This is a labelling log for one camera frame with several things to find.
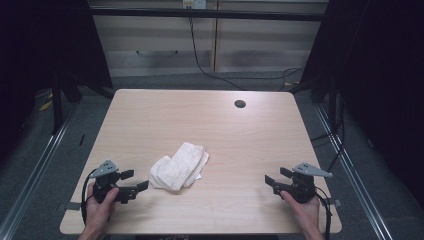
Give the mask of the black metal stand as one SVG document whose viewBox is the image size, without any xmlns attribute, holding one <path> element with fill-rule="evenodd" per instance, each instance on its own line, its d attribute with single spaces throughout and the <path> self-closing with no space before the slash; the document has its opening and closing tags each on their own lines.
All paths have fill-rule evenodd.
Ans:
<svg viewBox="0 0 424 240">
<path fill-rule="evenodd" d="M 78 76 L 60 76 L 56 74 L 52 80 L 52 103 L 53 103 L 53 116 L 54 125 L 52 134 L 55 135 L 59 132 L 59 129 L 64 125 L 64 117 L 62 110 L 62 95 L 68 99 L 71 103 L 77 103 L 82 99 L 82 94 L 79 90 L 79 86 L 87 87 L 95 93 L 105 97 L 106 99 L 112 99 L 114 94 L 105 90 L 103 87 L 90 83 Z"/>
<path fill-rule="evenodd" d="M 300 83 L 289 90 L 291 94 L 310 90 L 313 103 L 322 103 L 328 98 L 328 119 L 332 129 L 336 128 L 336 97 L 337 88 L 333 77 L 320 73 L 308 80 L 301 80 Z"/>
</svg>

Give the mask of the person's right hand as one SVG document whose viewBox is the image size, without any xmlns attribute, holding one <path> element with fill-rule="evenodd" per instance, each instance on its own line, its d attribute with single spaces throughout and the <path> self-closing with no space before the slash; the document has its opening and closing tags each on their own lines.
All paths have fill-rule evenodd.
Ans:
<svg viewBox="0 0 424 240">
<path fill-rule="evenodd" d="M 301 204 L 286 191 L 282 191 L 280 195 L 291 207 L 294 217 L 303 231 L 319 230 L 320 203 L 316 197 Z"/>
</svg>

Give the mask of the white wall outlet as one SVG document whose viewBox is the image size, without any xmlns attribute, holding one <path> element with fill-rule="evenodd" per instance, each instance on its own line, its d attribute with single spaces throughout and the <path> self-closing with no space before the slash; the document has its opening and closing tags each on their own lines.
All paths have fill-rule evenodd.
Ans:
<svg viewBox="0 0 424 240">
<path fill-rule="evenodd" d="M 207 8 L 206 0 L 182 0 L 184 9 L 200 9 L 204 10 Z"/>
</svg>

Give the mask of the black horizontal bar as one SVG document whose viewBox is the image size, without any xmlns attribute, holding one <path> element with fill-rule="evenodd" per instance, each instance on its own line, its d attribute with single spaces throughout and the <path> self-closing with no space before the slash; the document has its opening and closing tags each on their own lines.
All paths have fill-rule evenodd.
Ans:
<svg viewBox="0 0 424 240">
<path fill-rule="evenodd" d="M 216 18 L 216 19 L 248 19 L 248 20 L 281 20 L 321 22 L 325 14 L 315 13 L 286 13 L 230 10 L 198 10 L 198 9 L 136 9 L 92 7 L 92 15 L 103 16 L 143 16 L 143 17 L 186 17 L 186 18 Z"/>
</svg>

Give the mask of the black curtain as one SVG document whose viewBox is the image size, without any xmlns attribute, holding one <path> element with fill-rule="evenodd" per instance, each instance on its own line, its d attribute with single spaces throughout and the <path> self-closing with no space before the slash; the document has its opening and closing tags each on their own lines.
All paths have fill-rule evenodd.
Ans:
<svg viewBox="0 0 424 240">
<path fill-rule="evenodd" d="M 112 81 L 88 0 L 0 0 L 0 163 L 36 93 L 60 87 L 69 99 L 78 85 Z"/>
<path fill-rule="evenodd" d="M 424 0 L 328 0 L 301 81 L 336 86 L 424 209 Z"/>
</svg>

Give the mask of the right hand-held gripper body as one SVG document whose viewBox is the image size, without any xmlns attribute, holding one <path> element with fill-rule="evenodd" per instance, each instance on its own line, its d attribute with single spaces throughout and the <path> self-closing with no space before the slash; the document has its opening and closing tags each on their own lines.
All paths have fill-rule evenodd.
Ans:
<svg viewBox="0 0 424 240">
<path fill-rule="evenodd" d="M 317 168 L 309 163 L 301 163 L 293 167 L 293 177 L 290 185 L 276 181 L 273 193 L 279 195 L 281 191 L 288 192 L 298 203 L 307 203 L 316 193 L 314 177 L 331 178 L 332 173 Z"/>
</svg>

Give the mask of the white cloth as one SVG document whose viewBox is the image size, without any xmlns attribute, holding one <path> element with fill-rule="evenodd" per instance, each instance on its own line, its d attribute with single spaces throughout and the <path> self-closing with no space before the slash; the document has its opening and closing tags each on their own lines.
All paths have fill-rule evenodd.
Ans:
<svg viewBox="0 0 424 240">
<path fill-rule="evenodd" d="M 156 189 L 179 191 L 190 187 L 209 159 L 203 146 L 184 142 L 173 157 L 164 156 L 150 169 L 149 181 Z"/>
</svg>

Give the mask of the person's left hand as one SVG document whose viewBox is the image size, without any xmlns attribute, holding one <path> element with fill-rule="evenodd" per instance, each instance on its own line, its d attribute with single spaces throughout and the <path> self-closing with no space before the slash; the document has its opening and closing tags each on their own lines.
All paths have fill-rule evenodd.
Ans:
<svg viewBox="0 0 424 240">
<path fill-rule="evenodd" d="M 115 211 L 114 200 L 118 193 L 119 189 L 113 188 L 107 193 L 102 203 L 98 203 L 94 198 L 90 198 L 87 201 L 87 218 L 84 231 L 96 231 L 102 235 L 106 228 L 108 219 Z"/>
</svg>

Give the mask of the metal floor rail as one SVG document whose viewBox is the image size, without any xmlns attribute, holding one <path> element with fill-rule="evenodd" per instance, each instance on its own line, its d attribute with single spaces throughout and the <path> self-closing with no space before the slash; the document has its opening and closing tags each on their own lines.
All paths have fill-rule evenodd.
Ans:
<svg viewBox="0 0 424 240">
<path fill-rule="evenodd" d="M 368 190 L 366 189 L 358 171 L 342 145 L 341 138 L 336 132 L 330 127 L 328 115 L 323 106 L 316 106 L 316 112 L 319 116 L 321 124 L 325 129 L 325 132 L 329 135 L 329 139 L 333 149 L 336 151 L 339 162 L 341 163 L 347 178 L 349 179 L 352 188 L 379 240 L 394 240 L 390 230 L 383 219 L 380 211 L 378 210 L 375 202 L 372 200 Z"/>
<path fill-rule="evenodd" d="M 72 119 L 75 110 L 72 109 L 63 122 L 59 125 L 57 131 L 50 136 L 49 141 L 38 159 L 33 171 L 29 175 L 25 185 L 19 193 L 16 202 L 12 205 L 0 224 L 0 240 L 12 240 L 18 225 L 20 224 L 34 194 L 38 188 L 51 160 L 60 145 L 64 134 L 67 131 L 69 121 Z"/>
</svg>

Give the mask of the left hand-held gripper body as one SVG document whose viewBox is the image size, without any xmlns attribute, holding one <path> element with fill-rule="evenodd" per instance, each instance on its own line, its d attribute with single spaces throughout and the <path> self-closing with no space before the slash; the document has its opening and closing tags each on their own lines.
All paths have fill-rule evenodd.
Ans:
<svg viewBox="0 0 424 240">
<path fill-rule="evenodd" d="M 116 166 L 111 160 L 106 160 L 90 174 L 90 178 L 95 180 L 93 195 L 98 203 L 102 203 L 107 193 L 113 188 L 119 189 L 119 193 L 117 194 L 114 202 L 127 204 L 130 200 L 134 200 L 136 198 L 139 193 L 136 190 L 136 186 L 119 187 L 117 185 L 117 182 L 122 180 L 121 173 L 122 172 L 119 171 L 118 166 Z"/>
</svg>

